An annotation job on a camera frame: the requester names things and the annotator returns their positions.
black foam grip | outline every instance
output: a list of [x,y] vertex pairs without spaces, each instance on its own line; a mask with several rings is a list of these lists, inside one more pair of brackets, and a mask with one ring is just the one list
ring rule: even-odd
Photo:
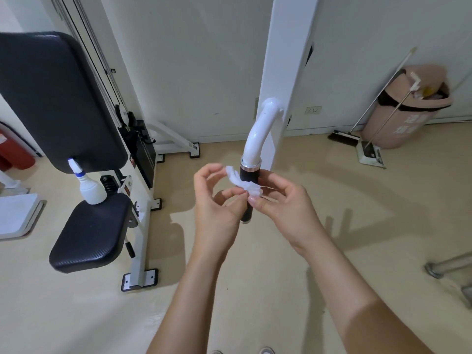
[[[243,181],[251,181],[255,184],[259,182],[259,170],[257,171],[246,171],[241,168],[239,171],[239,176],[241,177],[241,180]],[[247,203],[247,210],[243,214],[243,217],[241,218],[241,221],[247,222],[252,218],[252,206],[249,205],[249,202]]]

right hand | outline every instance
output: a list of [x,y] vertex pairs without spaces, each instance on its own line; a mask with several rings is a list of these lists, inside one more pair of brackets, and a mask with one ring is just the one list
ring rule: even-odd
[[325,234],[305,188],[267,170],[261,170],[259,185],[265,186],[263,196],[275,202],[258,196],[250,196],[248,202],[269,216],[295,251],[305,256],[315,237]]

cable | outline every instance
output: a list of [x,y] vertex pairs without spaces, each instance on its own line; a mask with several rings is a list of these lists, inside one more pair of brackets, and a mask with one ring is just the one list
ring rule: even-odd
[[16,136],[18,136],[18,137],[21,139],[22,142],[24,142],[27,146],[29,146],[29,147],[31,148],[31,150],[34,151],[34,153],[35,153],[36,155],[38,155],[39,158],[42,158],[42,157],[43,157],[43,155],[42,155],[39,151],[37,151],[35,148],[33,148],[33,146],[32,146],[29,142],[27,142],[27,141],[25,140],[25,138],[23,138],[20,134],[18,134],[18,132],[17,132],[15,129],[13,129],[11,126],[9,126],[9,125],[6,124],[6,123],[3,123],[2,121],[0,121],[0,124],[4,125],[4,126],[7,127],[9,130],[11,130]]

electrical outlet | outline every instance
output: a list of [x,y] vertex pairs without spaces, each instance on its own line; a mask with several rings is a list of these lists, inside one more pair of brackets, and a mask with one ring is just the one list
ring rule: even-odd
[[321,106],[308,106],[306,107],[305,114],[319,114],[322,112]]

black padded backrest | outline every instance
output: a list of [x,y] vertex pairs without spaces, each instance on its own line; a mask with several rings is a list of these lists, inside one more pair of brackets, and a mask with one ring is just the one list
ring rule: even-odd
[[60,32],[0,33],[0,93],[51,163],[71,174],[123,167],[127,152],[78,42]]

